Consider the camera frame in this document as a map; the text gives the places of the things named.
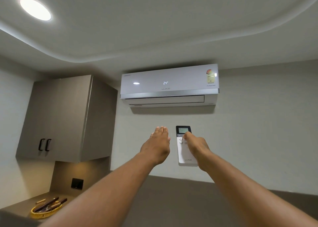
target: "white air conditioner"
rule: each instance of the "white air conditioner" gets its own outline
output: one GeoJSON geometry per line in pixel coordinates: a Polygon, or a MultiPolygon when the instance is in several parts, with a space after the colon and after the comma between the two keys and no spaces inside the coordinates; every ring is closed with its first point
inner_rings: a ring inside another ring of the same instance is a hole
{"type": "Polygon", "coordinates": [[[130,107],[215,105],[217,64],[123,74],[120,98],[130,107]]]}

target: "person's right arm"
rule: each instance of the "person's right arm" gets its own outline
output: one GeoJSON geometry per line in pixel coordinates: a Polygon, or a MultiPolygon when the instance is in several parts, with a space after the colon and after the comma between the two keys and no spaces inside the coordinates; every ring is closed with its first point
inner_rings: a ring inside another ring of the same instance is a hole
{"type": "Polygon", "coordinates": [[[200,169],[209,174],[247,226],[318,227],[318,221],[212,153],[204,138],[190,132],[184,138],[200,169]]]}

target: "round ceiling light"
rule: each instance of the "round ceiling light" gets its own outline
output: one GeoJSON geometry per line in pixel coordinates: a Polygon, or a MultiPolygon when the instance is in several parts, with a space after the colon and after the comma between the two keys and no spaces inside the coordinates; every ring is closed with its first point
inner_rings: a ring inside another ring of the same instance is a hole
{"type": "Polygon", "coordinates": [[[39,2],[34,0],[20,0],[21,7],[31,16],[48,21],[51,19],[50,12],[39,2]]]}

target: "person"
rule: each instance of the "person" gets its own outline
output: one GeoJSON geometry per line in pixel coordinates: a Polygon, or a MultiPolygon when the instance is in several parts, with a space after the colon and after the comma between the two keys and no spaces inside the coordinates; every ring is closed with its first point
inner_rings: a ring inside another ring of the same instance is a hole
{"type": "MultiPolygon", "coordinates": [[[[190,132],[185,133],[184,138],[200,169],[209,174],[246,226],[318,226],[318,221],[210,151],[204,138],[190,132]]],[[[135,157],[94,184],[41,227],[120,226],[145,178],[169,155],[169,142],[168,129],[157,127],[135,157]]]]}

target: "hand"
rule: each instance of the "hand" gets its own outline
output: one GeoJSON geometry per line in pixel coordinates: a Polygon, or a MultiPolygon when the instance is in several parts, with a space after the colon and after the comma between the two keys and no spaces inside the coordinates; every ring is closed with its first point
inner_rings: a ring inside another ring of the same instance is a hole
{"type": "Polygon", "coordinates": [[[201,170],[205,171],[202,165],[204,156],[211,153],[208,144],[203,137],[196,137],[191,132],[186,132],[183,138],[187,140],[188,148],[192,155],[196,158],[198,166],[201,170]]]}
{"type": "Polygon", "coordinates": [[[168,128],[157,126],[154,133],[142,145],[140,152],[145,153],[154,161],[155,165],[163,163],[170,153],[170,137],[168,137],[168,128]]]}

